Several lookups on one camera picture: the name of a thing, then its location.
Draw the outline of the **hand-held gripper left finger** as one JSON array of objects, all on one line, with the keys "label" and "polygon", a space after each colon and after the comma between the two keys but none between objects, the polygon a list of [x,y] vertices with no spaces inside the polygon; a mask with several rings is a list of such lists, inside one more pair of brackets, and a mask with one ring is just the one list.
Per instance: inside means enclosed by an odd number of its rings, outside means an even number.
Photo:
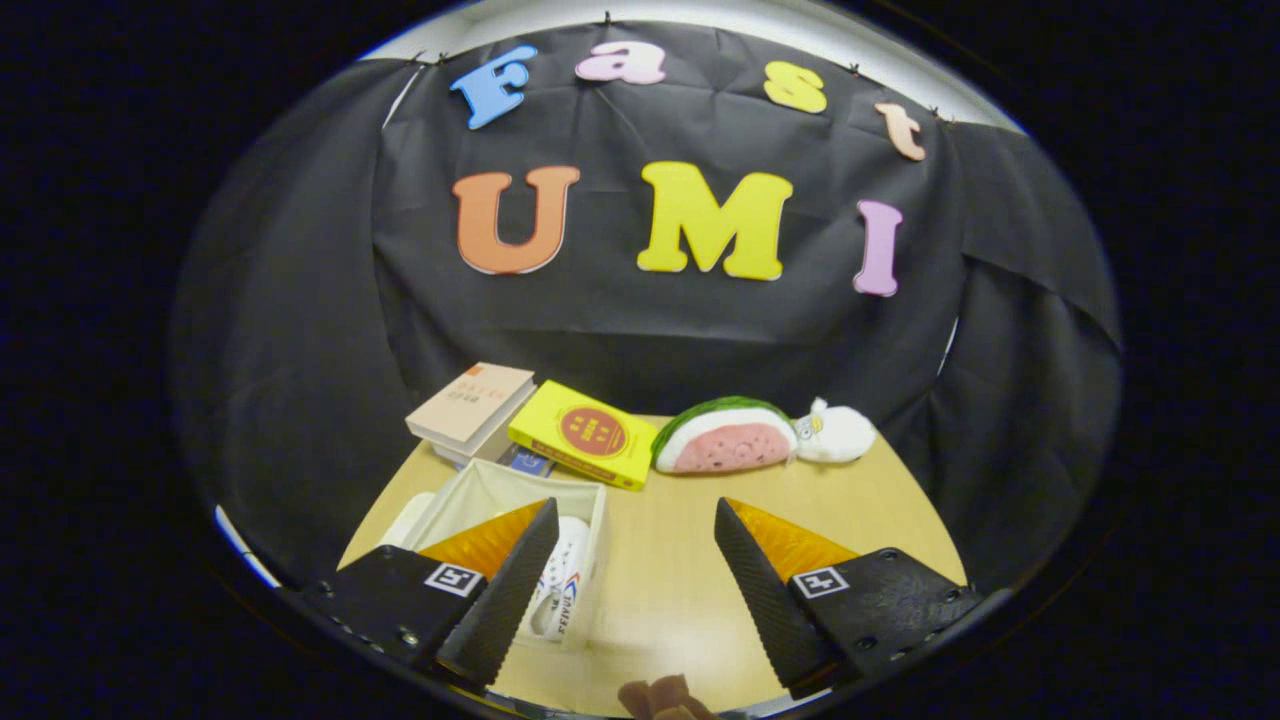
[{"label": "hand-held gripper left finger", "polygon": [[558,539],[544,497],[425,550],[378,546],[288,596],[397,667],[484,691]]}]

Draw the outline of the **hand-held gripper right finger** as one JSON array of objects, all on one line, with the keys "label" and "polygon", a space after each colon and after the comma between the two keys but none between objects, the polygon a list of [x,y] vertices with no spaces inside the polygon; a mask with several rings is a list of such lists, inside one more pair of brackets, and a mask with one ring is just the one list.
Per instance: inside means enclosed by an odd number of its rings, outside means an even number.
[{"label": "hand-held gripper right finger", "polygon": [[902,550],[856,553],[735,498],[719,498],[714,538],[795,700],[879,680],[984,601]]}]

